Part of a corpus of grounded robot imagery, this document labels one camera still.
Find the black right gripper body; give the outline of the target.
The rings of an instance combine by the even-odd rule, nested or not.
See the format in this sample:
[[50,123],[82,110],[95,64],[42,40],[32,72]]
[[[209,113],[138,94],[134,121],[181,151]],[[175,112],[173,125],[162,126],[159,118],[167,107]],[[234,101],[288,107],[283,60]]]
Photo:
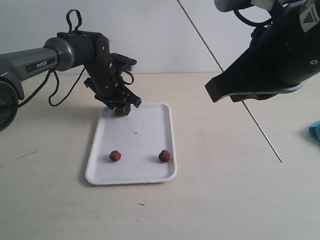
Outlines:
[[233,102],[295,92],[320,72],[320,2],[268,3],[270,19],[252,32],[249,48],[239,58],[245,89],[231,96]]

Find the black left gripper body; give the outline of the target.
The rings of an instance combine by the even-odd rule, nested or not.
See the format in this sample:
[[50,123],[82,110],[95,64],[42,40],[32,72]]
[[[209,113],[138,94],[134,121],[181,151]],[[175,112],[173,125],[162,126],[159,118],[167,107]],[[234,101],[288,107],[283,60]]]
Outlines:
[[89,78],[84,81],[86,87],[95,93],[95,98],[107,106],[117,104],[120,108],[124,104],[131,104],[138,108],[142,100],[127,86],[134,83],[134,76],[130,71],[108,68],[101,63],[87,63],[84,65]]

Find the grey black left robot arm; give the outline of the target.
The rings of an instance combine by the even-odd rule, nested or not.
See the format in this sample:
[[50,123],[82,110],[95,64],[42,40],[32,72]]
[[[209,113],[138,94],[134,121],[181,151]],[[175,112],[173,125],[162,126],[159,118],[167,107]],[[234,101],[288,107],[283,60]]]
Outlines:
[[109,109],[127,116],[131,106],[142,100],[128,89],[122,73],[132,74],[133,58],[112,53],[107,37],[99,32],[59,32],[43,47],[5,53],[0,56],[0,129],[15,119],[18,109],[28,103],[47,83],[50,74],[83,66],[89,77],[84,85]]

